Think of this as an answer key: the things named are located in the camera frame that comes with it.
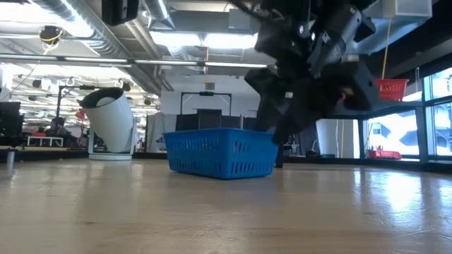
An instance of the ceiling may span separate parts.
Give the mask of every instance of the ceiling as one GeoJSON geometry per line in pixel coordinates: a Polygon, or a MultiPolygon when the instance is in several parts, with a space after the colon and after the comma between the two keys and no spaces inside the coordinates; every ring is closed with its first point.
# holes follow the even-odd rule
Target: ceiling
{"type": "MultiPolygon", "coordinates": [[[[102,0],[85,0],[85,1],[67,1],[69,3],[77,3],[77,7],[81,6],[79,14],[82,17],[88,17],[89,25],[98,27],[102,35],[107,36],[112,41],[116,50],[111,54],[100,54],[99,51],[90,47],[90,38],[80,38],[79,33],[82,29],[74,27],[74,24],[68,24],[58,13],[51,14],[48,10],[41,8],[37,4],[11,4],[0,3],[0,53],[9,54],[43,54],[44,49],[42,42],[37,36],[39,30],[45,25],[55,25],[63,27],[66,32],[58,47],[49,52],[51,56],[86,56],[86,57],[109,57],[109,58],[172,58],[168,44],[178,42],[184,46],[184,50],[188,53],[188,57],[199,59],[205,56],[205,52],[195,47],[192,44],[187,45],[186,40],[172,40],[171,42],[160,43],[159,38],[155,33],[181,33],[181,34],[195,34],[202,43],[206,43],[207,37],[210,34],[221,35],[240,35],[243,37],[252,38],[258,31],[259,24],[255,20],[241,16],[234,7],[227,1],[219,0],[167,0],[170,9],[172,21],[175,24],[176,30],[168,30],[168,27],[159,22],[152,22],[149,26],[149,18],[144,7],[141,7],[138,18],[135,21],[128,22],[124,25],[115,27],[99,24],[101,16],[102,0]],[[240,23],[231,24],[230,16],[234,15],[232,20],[241,20],[240,23]]],[[[382,47],[382,42],[386,39],[387,22],[382,18],[382,10],[377,16],[373,18],[380,18],[378,36],[373,39],[374,43],[366,42],[366,47],[382,47]]],[[[417,26],[423,24],[425,20],[408,22],[406,17],[395,18],[393,22],[394,34],[398,36],[414,30],[417,26]]],[[[391,42],[397,40],[398,37],[392,36],[391,42]]],[[[239,46],[233,48],[225,48],[219,46],[219,42],[214,43],[213,47],[209,46],[208,60],[221,61],[232,63],[253,63],[253,64],[274,64],[274,59],[254,51],[251,46],[240,48],[244,42],[238,43],[239,46]]],[[[235,40],[230,40],[228,44],[237,44],[235,40]]],[[[379,66],[381,60],[379,56],[381,51],[372,54],[374,56],[369,60],[369,65],[379,66]]],[[[54,91],[39,90],[33,88],[32,80],[46,78],[52,81],[53,84],[66,84],[72,78],[77,83],[106,86],[120,86],[123,81],[131,82],[131,91],[128,92],[129,97],[133,99],[133,104],[138,105],[137,108],[145,107],[143,99],[151,95],[159,95],[162,91],[180,91],[180,92],[198,92],[203,89],[204,81],[214,82],[216,92],[231,92],[243,93],[257,96],[257,94],[244,82],[243,76],[248,71],[245,68],[212,68],[207,69],[193,69],[185,67],[171,67],[163,66],[100,66],[99,64],[84,64],[78,66],[70,66],[69,63],[55,63],[54,65],[40,65],[33,70],[32,75],[23,80],[24,76],[29,74],[36,66],[36,61],[18,61],[5,63],[12,70],[14,75],[13,87],[20,84],[13,94],[34,94],[44,93],[53,94],[54,91]]],[[[397,63],[391,62],[391,68],[397,63]]],[[[77,92],[83,96],[86,92],[77,92]]],[[[14,95],[14,100],[22,101],[27,105],[26,109],[34,110],[40,109],[42,106],[33,106],[34,104],[46,104],[50,106],[56,105],[56,100],[52,96],[38,97],[37,101],[30,102],[25,95],[14,95]]],[[[62,102],[68,105],[71,109],[77,108],[76,98],[67,97],[62,102]]],[[[147,111],[137,109],[146,114],[153,113],[158,110],[158,100],[148,107],[147,111]]]]}

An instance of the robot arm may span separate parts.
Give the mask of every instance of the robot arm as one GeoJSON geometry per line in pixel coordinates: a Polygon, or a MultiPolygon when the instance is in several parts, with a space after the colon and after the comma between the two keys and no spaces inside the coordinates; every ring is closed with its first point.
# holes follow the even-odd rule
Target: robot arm
{"type": "Polygon", "coordinates": [[[342,59],[352,41],[375,33],[362,12],[374,1],[263,0],[258,11],[231,2],[261,21],[255,50],[276,59],[274,69],[245,76],[261,96],[256,130],[275,128],[273,142],[279,143],[334,113],[339,102],[348,109],[372,109],[378,91],[371,73],[362,62],[342,59]]]}

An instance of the window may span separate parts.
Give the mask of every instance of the window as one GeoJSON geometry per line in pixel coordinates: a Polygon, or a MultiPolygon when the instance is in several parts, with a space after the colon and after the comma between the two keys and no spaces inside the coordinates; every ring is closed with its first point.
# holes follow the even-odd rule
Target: window
{"type": "Polygon", "coordinates": [[[424,78],[425,99],[437,99],[452,95],[452,68],[424,78]]]}
{"type": "Polygon", "coordinates": [[[391,114],[369,119],[369,149],[378,146],[402,155],[418,155],[417,123],[415,111],[391,114]]]}
{"type": "Polygon", "coordinates": [[[452,155],[452,103],[440,104],[428,107],[433,121],[427,123],[432,125],[434,155],[452,155]]]}

